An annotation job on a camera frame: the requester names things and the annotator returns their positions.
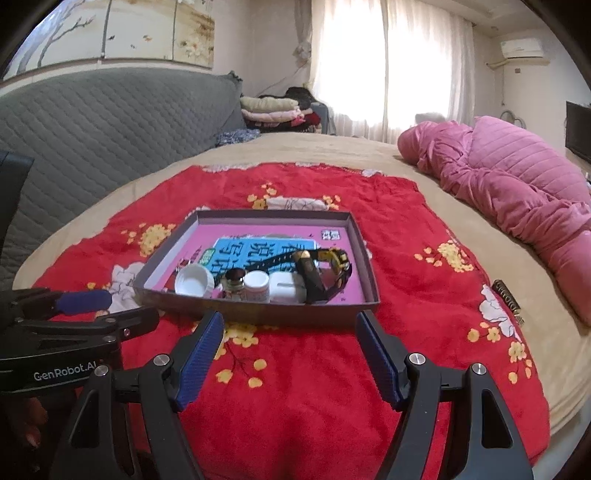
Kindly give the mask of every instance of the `metal screw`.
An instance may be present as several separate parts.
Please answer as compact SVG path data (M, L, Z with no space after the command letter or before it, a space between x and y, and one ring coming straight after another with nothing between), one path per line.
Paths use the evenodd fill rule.
M484 375L486 373L486 367L482 364L474 364L472 365L472 371L476 375Z
M426 361L425 356L422 353L411 353L408 356L408 359L415 365L422 365Z
M163 367L168 362L170 362L170 357L165 353L161 353L160 355L156 355L154 357L154 365L158 365L159 367Z
M99 365L95 368L95 375L97 377L104 377L107 373L109 373L109 367L106 365Z

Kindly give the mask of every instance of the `television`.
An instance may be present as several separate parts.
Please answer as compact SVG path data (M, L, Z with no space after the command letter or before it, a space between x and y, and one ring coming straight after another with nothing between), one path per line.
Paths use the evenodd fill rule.
M566 148L591 163L591 108L566 102Z

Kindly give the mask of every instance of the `pink quilt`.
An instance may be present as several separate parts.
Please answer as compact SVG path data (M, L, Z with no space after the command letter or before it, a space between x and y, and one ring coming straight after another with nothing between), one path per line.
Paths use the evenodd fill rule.
M489 116L474 128L423 122L400 136L398 149L445 191L530 244L591 325L591 197L575 165L537 135Z

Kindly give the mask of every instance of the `blue gripper pad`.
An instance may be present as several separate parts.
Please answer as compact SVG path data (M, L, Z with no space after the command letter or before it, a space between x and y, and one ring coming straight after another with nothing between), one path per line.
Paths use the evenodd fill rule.
M172 395L169 398L177 411L183 411L199 395L213 357L222 343L223 329L221 313L206 314L193 334L181 338L174 347L171 355L178 384L171 386Z
M357 315L355 335L382 399L393 407L400 405L405 398L400 390L398 372L379 340L379 335L363 313Z

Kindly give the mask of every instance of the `quilted gray headboard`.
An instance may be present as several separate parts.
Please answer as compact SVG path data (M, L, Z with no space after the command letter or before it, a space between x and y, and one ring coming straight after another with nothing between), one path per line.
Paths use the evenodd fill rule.
M52 233L127 182L244 128L233 73L113 68L0 96L0 150L35 159L0 261L0 288Z

